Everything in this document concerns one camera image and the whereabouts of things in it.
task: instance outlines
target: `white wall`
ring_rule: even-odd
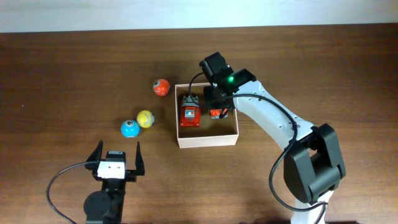
[[[397,0],[0,0],[0,32],[398,22]]]

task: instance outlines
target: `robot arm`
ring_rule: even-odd
[[[346,174],[333,128],[328,124],[315,127],[293,114],[272,97],[253,74],[246,69],[234,72],[218,52],[200,62],[200,67],[211,83],[203,90],[206,108],[235,107],[259,124],[283,151],[294,136],[292,122],[285,113],[293,118],[297,137],[283,158],[284,180],[296,198],[292,223],[313,223],[322,208],[302,213],[303,208],[310,208],[318,201],[327,202]],[[281,109],[255,96],[263,96]],[[310,149],[317,153],[310,157]],[[318,223],[324,223],[323,217]]]

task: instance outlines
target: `cardboard box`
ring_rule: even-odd
[[[189,84],[175,86],[175,119],[177,124],[177,141],[181,149],[189,147],[233,146],[239,136],[236,109],[228,113],[227,118],[212,119],[209,111],[204,108],[203,87],[209,83],[194,83],[191,91],[199,96],[201,110],[200,127],[180,128],[180,105],[182,97],[188,96]]]

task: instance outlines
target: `orange ball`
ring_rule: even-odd
[[[167,80],[160,79],[156,80],[153,87],[156,95],[158,96],[165,96],[169,93],[170,90],[170,83]]]

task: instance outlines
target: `white box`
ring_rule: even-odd
[[[199,96],[199,104],[204,105],[203,87],[209,83],[192,84],[192,95]],[[188,96],[189,84],[175,85],[175,123],[177,125],[177,141],[181,149],[189,147],[233,146],[239,137],[238,117],[236,109],[228,113],[227,118],[211,119],[208,112],[201,106],[200,127],[180,128],[179,114],[182,96]]]

